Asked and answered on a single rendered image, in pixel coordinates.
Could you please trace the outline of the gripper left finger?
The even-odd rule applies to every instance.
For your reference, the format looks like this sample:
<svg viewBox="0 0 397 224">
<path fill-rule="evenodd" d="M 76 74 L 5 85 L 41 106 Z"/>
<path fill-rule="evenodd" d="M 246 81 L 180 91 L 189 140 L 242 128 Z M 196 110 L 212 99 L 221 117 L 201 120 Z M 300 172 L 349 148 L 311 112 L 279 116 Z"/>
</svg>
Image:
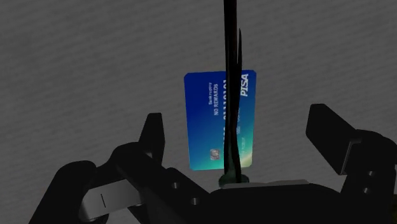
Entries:
<svg viewBox="0 0 397 224">
<path fill-rule="evenodd" d="M 209 193 L 175 168 L 162 166 L 161 113 L 147 115 L 137 142 L 116 147 L 107 162 L 63 165 L 29 224 L 106 224 L 127 208 L 139 224 L 210 224 Z"/>
</svg>

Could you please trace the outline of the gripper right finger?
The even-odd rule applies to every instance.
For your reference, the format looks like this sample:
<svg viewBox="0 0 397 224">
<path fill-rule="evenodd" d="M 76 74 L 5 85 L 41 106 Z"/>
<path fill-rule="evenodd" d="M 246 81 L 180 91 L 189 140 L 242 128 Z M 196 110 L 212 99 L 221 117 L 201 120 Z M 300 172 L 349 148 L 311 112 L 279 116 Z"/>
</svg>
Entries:
<svg viewBox="0 0 397 224">
<path fill-rule="evenodd" d="M 311 104 L 305 134 L 345 181 L 340 191 L 350 224 L 392 224 L 397 144 L 355 129 L 325 104 Z"/>
</svg>

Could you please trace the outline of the blue bank card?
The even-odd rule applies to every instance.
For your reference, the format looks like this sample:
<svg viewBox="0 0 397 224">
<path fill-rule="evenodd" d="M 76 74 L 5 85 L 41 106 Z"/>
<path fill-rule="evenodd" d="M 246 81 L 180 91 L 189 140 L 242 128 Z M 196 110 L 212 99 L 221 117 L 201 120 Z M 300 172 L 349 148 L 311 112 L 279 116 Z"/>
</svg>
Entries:
<svg viewBox="0 0 397 224">
<path fill-rule="evenodd" d="M 226 72 L 188 73 L 184 77 L 190 169 L 224 168 Z M 237 142 L 242 168 L 253 162 L 256 72 L 243 70 Z"/>
</svg>

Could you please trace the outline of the thin black upright stem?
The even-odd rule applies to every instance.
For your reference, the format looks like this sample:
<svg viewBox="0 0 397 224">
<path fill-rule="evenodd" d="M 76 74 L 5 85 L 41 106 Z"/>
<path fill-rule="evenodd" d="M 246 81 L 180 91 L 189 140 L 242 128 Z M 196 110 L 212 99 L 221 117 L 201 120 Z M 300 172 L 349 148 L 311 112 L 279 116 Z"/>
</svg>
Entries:
<svg viewBox="0 0 397 224">
<path fill-rule="evenodd" d="M 226 115 L 224 140 L 224 174 L 218 184 L 224 188 L 232 184 L 247 183 L 249 178 L 242 174 L 237 142 L 237 122 L 239 114 L 242 35 L 237 27 L 237 0 L 223 0 L 225 28 L 226 65 Z"/>
</svg>

